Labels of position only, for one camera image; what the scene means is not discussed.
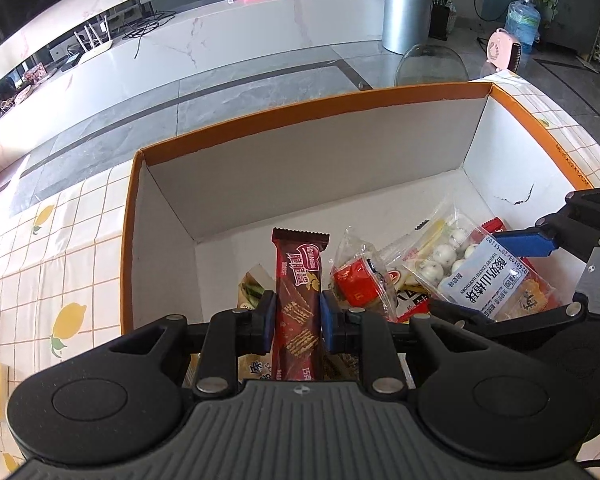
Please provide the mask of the clear red label snack pouch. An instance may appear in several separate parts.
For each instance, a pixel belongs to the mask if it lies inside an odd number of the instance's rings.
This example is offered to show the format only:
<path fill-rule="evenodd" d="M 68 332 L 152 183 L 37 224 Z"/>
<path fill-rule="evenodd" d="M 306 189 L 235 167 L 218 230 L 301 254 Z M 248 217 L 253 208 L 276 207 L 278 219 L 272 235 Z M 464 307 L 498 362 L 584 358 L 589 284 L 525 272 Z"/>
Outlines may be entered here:
<path fill-rule="evenodd" d="M 352 226 L 344 230 L 332 268 L 329 288 L 350 308 L 379 312 L 396 322 L 396 288 L 376 247 L 356 234 Z"/>

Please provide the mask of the clear glass chair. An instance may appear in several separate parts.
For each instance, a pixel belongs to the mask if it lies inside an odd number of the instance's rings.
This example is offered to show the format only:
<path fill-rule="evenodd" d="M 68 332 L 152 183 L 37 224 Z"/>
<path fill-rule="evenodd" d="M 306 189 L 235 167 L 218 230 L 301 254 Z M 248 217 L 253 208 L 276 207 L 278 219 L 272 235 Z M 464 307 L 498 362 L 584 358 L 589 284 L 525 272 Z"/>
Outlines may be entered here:
<path fill-rule="evenodd" d="M 402 87 L 468 80 L 466 66 L 453 49 L 437 44 L 416 44 L 401 58 L 394 84 Z"/>

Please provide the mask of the pink small heater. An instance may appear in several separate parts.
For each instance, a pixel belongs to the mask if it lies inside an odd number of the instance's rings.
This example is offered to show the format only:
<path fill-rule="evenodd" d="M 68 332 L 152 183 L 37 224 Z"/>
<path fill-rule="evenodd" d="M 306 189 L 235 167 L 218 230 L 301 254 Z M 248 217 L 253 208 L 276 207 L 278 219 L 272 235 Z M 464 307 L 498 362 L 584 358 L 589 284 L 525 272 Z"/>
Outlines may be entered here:
<path fill-rule="evenodd" d="M 499 72 L 516 72 L 521 53 L 521 43 L 504 28 L 498 28 L 486 44 L 486 60 Z"/>

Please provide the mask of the yellow chips bag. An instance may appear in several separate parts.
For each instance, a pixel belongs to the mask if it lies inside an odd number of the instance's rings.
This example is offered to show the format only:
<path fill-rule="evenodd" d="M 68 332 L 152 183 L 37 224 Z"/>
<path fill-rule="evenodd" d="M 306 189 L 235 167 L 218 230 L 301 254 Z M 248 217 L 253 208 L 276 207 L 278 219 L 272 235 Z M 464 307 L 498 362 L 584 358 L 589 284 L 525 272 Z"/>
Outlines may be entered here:
<path fill-rule="evenodd" d="M 260 263 L 253 266 L 238 284 L 237 307 L 240 310 L 255 309 L 267 290 L 274 290 L 275 281 Z"/>

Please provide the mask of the orange cardboard box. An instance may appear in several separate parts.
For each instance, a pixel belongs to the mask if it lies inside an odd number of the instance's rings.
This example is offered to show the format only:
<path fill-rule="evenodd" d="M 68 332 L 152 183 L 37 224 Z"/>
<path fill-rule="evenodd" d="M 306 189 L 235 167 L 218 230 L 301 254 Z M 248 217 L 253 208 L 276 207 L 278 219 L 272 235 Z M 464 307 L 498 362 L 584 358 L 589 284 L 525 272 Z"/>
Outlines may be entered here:
<path fill-rule="evenodd" d="M 238 304 L 276 269 L 275 229 L 345 229 L 386 246 L 445 200 L 471 220 L 531 226 L 592 188 L 558 131 L 490 82 L 351 93 L 222 122 L 139 150 L 121 257 L 125 333 Z"/>

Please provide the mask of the clear white candy bag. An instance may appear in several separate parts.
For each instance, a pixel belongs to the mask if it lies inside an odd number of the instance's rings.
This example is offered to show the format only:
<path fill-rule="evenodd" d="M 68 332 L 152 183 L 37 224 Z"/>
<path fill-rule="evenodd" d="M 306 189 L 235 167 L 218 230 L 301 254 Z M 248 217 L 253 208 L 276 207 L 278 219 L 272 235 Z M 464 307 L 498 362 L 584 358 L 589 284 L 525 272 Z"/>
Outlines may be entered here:
<path fill-rule="evenodd" d="M 559 306 L 548 281 L 449 200 L 416 228 L 404 263 L 436 298 L 495 322 Z"/>

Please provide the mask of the silver trash can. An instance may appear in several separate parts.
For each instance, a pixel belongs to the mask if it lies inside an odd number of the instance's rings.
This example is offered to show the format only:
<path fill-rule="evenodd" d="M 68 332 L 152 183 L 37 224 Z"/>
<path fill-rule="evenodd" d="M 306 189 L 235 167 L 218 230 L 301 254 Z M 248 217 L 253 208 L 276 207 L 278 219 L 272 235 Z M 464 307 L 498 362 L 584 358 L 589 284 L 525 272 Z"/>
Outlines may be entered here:
<path fill-rule="evenodd" d="M 434 0 L 385 0 L 382 46 L 404 55 L 416 44 L 426 44 Z"/>

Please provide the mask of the blue water jug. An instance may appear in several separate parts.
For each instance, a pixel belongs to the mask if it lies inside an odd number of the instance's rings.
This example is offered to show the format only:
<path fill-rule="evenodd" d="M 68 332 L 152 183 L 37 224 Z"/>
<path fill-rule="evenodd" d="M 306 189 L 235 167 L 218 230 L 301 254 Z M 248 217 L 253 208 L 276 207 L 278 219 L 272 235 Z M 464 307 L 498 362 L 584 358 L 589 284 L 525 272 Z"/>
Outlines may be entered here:
<path fill-rule="evenodd" d="M 515 37 L 524 53 L 532 51 L 533 44 L 538 36 L 541 23 L 541 13 L 536 8 L 533 0 L 515 0 L 509 3 L 505 29 Z"/>

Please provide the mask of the white wifi router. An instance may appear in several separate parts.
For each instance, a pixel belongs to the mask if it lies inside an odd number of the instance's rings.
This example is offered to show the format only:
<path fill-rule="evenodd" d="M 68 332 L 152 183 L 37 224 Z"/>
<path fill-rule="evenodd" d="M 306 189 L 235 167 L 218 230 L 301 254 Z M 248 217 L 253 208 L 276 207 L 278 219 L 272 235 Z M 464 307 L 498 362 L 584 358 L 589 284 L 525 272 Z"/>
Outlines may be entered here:
<path fill-rule="evenodd" d="M 76 30 L 73 36 L 76 38 L 81 49 L 78 61 L 79 65 L 97 58 L 99 55 L 110 50 L 114 44 L 106 16 L 96 24 L 86 22 L 83 25 L 82 32 Z"/>

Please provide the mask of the red chips bag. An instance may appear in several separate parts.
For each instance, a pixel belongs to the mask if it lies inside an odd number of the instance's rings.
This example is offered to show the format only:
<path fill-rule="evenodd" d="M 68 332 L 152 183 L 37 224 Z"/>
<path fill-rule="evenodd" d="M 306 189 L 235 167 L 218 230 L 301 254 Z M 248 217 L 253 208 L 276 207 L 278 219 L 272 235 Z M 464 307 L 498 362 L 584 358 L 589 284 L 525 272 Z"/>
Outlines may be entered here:
<path fill-rule="evenodd" d="M 479 247 L 485 238 L 489 241 L 484 244 L 486 249 L 491 249 L 494 255 L 502 257 L 509 266 L 516 266 L 519 269 L 527 268 L 530 271 L 534 271 L 534 267 L 527 258 L 516 257 L 508 249 L 504 248 L 501 244 L 495 240 L 495 235 L 506 231 L 504 222 L 494 217 L 491 220 L 484 222 L 483 224 L 471 223 L 471 233 L 469 237 L 469 245 L 473 248 Z"/>

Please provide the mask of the white tv console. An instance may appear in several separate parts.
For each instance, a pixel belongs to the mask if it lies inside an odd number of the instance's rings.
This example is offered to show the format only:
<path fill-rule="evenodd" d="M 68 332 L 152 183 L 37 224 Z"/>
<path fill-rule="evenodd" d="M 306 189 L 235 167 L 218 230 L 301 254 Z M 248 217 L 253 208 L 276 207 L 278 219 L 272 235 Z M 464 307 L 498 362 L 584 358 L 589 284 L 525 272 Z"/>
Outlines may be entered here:
<path fill-rule="evenodd" d="M 384 0 L 225 0 L 176 14 L 44 82 L 0 118 L 0 170 L 56 134 L 189 75 L 279 52 L 377 40 Z"/>

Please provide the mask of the dark red wafer bar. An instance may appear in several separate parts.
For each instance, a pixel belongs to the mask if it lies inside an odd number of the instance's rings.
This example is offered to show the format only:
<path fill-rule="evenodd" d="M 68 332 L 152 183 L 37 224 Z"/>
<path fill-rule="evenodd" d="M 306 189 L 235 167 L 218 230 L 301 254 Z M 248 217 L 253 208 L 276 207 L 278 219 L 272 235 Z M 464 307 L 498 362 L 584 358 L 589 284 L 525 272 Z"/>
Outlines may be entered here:
<path fill-rule="evenodd" d="M 276 228 L 276 325 L 273 377 L 282 382 L 312 382 L 323 377 L 320 293 L 324 233 Z"/>

